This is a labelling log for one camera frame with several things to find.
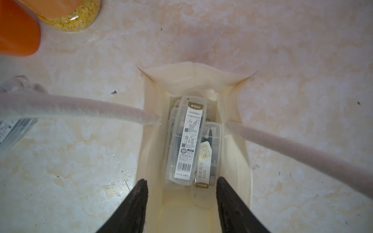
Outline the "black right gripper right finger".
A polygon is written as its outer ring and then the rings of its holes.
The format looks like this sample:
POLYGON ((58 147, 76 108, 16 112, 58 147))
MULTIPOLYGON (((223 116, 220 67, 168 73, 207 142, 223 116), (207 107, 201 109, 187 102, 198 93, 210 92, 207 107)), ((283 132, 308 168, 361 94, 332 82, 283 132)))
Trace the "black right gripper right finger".
POLYGON ((216 198, 223 233, 270 233, 224 177, 217 180, 216 198))

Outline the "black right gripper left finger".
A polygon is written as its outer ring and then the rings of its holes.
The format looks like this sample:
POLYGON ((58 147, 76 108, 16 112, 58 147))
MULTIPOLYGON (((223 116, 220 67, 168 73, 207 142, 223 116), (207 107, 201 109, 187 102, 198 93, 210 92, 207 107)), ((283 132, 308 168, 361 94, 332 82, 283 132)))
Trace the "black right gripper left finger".
POLYGON ((149 190, 145 179, 139 180, 98 233, 142 233, 145 226, 149 190))

